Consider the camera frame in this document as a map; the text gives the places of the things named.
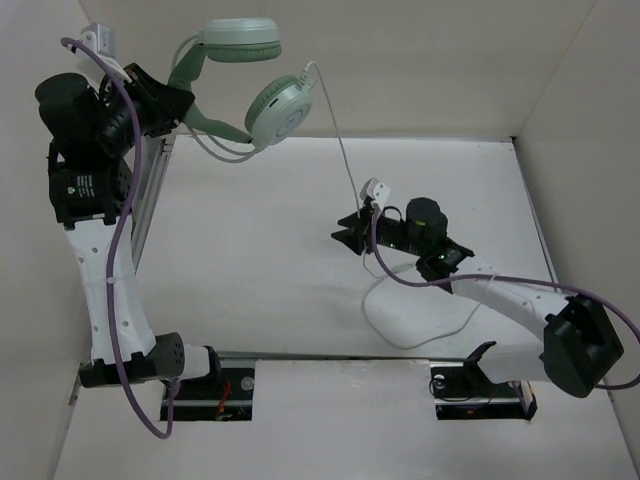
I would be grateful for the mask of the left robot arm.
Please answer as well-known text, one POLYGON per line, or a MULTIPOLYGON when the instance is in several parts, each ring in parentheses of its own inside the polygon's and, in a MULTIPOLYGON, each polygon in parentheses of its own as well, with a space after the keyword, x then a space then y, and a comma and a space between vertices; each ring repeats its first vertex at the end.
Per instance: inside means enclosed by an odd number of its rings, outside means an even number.
POLYGON ((35 89, 40 117, 52 135, 49 199, 80 268, 91 325, 85 388, 189 381, 201 396, 217 394, 224 373, 210 346, 186 344, 176 332, 156 335, 136 282, 128 198, 139 184, 142 139, 168 134, 194 96, 164 85, 136 64, 126 67, 128 98, 113 81, 99 88, 78 73, 61 73, 35 89))

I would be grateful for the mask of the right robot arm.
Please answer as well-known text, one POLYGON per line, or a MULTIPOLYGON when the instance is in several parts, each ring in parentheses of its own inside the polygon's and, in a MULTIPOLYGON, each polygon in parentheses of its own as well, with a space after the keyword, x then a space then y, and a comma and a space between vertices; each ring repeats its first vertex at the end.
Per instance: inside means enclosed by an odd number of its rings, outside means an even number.
POLYGON ((463 381, 477 394, 512 381, 549 382, 577 398, 587 397, 624 353, 622 343, 594 295, 571 292, 534 279, 500 274, 448 235, 448 219, 438 203, 409 201, 402 219, 388 218, 372 200, 338 220, 332 239, 356 255, 378 255, 388 247, 416 257, 421 280, 473 300, 528 330, 533 344, 487 341, 464 360, 463 381))

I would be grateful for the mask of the mint green headphones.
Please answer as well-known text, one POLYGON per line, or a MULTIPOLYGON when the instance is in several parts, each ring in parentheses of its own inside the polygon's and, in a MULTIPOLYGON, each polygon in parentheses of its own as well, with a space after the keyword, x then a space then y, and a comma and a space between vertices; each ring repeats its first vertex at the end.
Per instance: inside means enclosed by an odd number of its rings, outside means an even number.
POLYGON ((213 95, 205 107, 188 107, 182 124, 213 158, 228 164, 250 160, 291 135, 311 111, 314 82, 309 69, 268 80, 257 68, 282 53, 281 35, 270 18, 214 19, 184 40, 174 53, 168 84, 195 94, 196 82, 208 64, 229 66, 236 78, 223 79, 219 93, 229 107, 242 95, 253 95, 243 126, 229 124, 213 113, 213 95))

